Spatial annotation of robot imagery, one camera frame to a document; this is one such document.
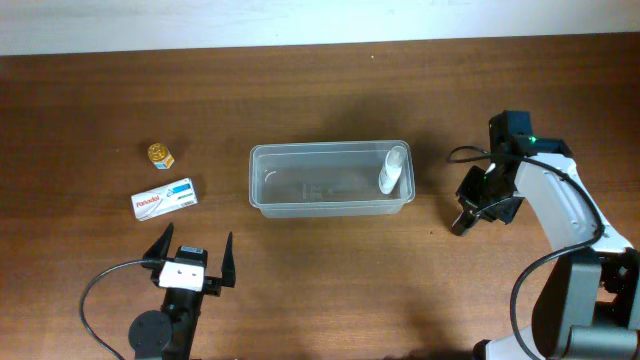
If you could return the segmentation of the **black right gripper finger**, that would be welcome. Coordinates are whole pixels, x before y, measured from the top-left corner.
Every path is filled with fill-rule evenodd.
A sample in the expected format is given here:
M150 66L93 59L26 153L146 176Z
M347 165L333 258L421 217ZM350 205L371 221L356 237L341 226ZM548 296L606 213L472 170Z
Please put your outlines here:
M458 202L462 206L461 213L467 213L470 216L474 216L476 218L476 223L477 223L478 222L478 216L475 214L476 209L477 209L477 204L475 202L473 202L473 201L470 201L469 199L467 199L464 196L459 196L458 197Z
M472 212L472 215L486 221L512 221L522 202L521 197L505 197L480 205Z

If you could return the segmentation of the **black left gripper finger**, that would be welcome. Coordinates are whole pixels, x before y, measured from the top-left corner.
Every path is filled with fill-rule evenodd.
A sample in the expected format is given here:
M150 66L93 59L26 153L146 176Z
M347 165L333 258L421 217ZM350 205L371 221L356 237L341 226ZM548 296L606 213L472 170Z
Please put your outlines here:
M162 235L144 253L143 260L165 260L171 244L174 224L170 223Z
M228 234L225 252L221 266L221 286L234 288L236 284L236 269L233 256L233 233Z

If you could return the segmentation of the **dark bottle white cap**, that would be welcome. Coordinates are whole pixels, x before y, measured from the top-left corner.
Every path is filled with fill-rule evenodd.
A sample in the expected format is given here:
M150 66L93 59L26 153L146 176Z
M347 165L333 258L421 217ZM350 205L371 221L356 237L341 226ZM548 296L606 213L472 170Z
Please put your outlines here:
M461 213L451 225L451 232L456 236L464 236L476 223L476 218Z

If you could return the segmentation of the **white spray bottle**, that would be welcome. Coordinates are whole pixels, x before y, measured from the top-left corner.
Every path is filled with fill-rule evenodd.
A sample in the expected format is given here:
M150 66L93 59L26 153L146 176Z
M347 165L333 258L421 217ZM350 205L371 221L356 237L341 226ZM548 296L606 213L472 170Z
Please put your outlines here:
M387 153L378 177L379 190L383 194L388 195L393 191L402 173L405 157L406 150L402 146L394 146Z

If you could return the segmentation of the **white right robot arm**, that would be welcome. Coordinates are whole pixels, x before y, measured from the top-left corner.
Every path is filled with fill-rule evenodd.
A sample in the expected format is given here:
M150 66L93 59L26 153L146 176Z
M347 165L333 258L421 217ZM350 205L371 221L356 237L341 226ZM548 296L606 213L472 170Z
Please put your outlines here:
M477 149L456 191L462 236L480 220L510 223L528 202L551 253L528 265L510 295L512 335L482 340L475 359L636 359L639 252L607 221L584 187L570 147L534 135L525 111L489 121L490 148Z

